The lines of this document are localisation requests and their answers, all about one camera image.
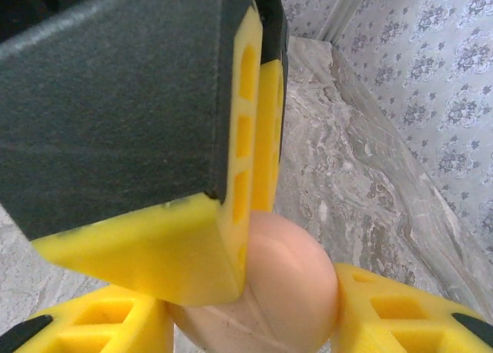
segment wallpaper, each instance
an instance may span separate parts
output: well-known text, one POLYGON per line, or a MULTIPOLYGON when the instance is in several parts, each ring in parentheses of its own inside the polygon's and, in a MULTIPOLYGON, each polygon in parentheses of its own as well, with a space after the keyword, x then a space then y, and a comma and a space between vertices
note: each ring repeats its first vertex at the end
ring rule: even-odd
POLYGON ((493 0, 363 0, 336 47, 493 263, 493 0))
POLYGON ((324 26, 337 0, 283 0, 290 34, 315 39, 323 37, 324 26))

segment marble floor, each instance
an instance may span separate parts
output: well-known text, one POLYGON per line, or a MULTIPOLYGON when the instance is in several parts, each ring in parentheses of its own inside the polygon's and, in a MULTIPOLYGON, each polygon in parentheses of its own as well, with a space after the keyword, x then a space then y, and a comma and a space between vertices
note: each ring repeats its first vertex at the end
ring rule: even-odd
MULTIPOLYGON (((289 53, 276 212, 306 228, 333 261, 493 321, 493 265, 345 60, 329 43, 306 39, 291 39, 289 53)), ((0 210, 0 331, 101 285, 44 262, 0 210)), ((177 331, 175 351, 199 350, 177 331)))

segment yellow 3d-printed part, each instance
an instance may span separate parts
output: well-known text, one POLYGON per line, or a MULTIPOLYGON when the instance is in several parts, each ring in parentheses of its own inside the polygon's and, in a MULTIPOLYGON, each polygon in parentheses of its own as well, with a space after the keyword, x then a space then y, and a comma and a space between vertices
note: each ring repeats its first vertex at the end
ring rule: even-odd
POLYGON ((253 169, 252 209, 254 210, 273 209, 279 173, 283 97, 281 61, 276 59, 262 64, 253 169))
POLYGON ((39 315, 53 322, 15 353, 173 353, 166 303, 122 287, 104 287, 33 317, 39 315))
POLYGON ((487 339, 491 326, 466 307, 358 267, 337 264, 336 272, 340 317, 330 340, 334 353, 493 352, 479 338, 487 339), (475 320, 477 335, 457 314, 475 320))
POLYGON ((245 281, 261 44, 260 17, 250 6, 233 44, 223 203, 198 193, 36 239, 36 250, 55 264, 174 304, 237 299, 245 281))

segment peach-colored sphere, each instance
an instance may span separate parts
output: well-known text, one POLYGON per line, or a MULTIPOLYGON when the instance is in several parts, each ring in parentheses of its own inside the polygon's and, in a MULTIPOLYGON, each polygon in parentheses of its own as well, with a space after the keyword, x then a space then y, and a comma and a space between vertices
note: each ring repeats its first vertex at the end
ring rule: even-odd
POLYGON ((169 310, 207 352, 317 352, 337 320, 337 277, 308 232, 276 214, 254 212, 242 296, 209 307, 170 304, 169 310))

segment gray marble surface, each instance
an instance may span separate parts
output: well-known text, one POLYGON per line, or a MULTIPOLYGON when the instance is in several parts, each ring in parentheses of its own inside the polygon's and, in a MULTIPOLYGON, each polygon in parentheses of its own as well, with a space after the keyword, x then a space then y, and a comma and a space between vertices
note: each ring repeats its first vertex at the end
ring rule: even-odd
MULTIPOLYGON (((347 63, 324 42, 292 39, 289 52, 276 211, 310 231, 333 261, 493 321, 493 265, 347 63)), ((44 262, 0 210, 0 332, 101 285, 44 262)), ((177 331, 175 351, 199 350, 177 331)))

